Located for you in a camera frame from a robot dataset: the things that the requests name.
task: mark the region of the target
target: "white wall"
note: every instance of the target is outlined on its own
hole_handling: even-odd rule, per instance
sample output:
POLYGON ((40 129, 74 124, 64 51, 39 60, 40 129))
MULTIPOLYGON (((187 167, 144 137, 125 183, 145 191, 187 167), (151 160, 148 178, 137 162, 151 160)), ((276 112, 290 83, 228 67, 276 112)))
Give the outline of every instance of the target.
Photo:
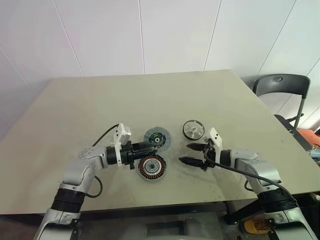
MULTIPOLYGON (((311 78, 320 123, 319 0, 0 0, 0 139, 48 79, 233 69, 311 78)), ((298 98, 262 97, 293 117, 298 98)))

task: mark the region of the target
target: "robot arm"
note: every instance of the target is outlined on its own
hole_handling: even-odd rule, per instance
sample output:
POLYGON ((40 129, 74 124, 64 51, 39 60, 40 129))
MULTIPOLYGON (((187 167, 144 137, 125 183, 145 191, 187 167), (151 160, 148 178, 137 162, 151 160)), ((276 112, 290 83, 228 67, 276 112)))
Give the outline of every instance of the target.
POLYGON ((244 207, 246 209, 242 212, 239 210, 240 213, 226 215, 224 221, 227 224, 234 224, 244 217, 249 217, 244 215, 252 207, 256 208, 257 212, 259 210, 265 212, 265 217, 273 225, 273 233, 276 232, 278 239, 317 240, 297 201, 283 188, 280 175, 271 162, 263 160, 256 152, 243 149, 223 150, 222 139, 214 128, 208 131, 204 141, 205 144, 191 143, 187 147, 202 151, 205 160, 187 156, 179 159, 204 171, 218 166, 241 173, 258 197, 251 206, 244 207))
POLYGON ((80 209, 86 196, 93 197, 88 192, 97 171, 113 164, 128 164, 130 169, 134 169, 134 160, 158 151, 157 147, 149 142, 131 144, 130 136, 130 129, 120 123, 113 136, 114 146, 93 146, 81 152, 78 158, 70 163, 34 240, 77 239, 80 209))

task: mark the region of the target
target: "table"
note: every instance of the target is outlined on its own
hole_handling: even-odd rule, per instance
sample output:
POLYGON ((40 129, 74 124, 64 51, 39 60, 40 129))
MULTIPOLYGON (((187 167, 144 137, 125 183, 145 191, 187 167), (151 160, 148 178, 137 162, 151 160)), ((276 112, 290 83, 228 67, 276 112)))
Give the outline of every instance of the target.
MULTIPOLYGON (((231 70, 53 79, 0 142, 0 214, 44 213, 66 165, 109 127, 124 123, 132 142, 155 126, 172 138, 160 155, 167 171, 147 182, 136 169, 112 165, 98 173, 103 192, 86 198, 83 211, 251 199, 245 178, 224 169, 185 165, 199 158, 185 146, 187 120, 215 127, 224 149, 250 149, 277 167, 292 193, 320 190, 320 168, 265 105, 231 70)), ((101 146, 110 146, 112 134, 101 146)), ((92 193, 99 191, 94 182, 92 193)))

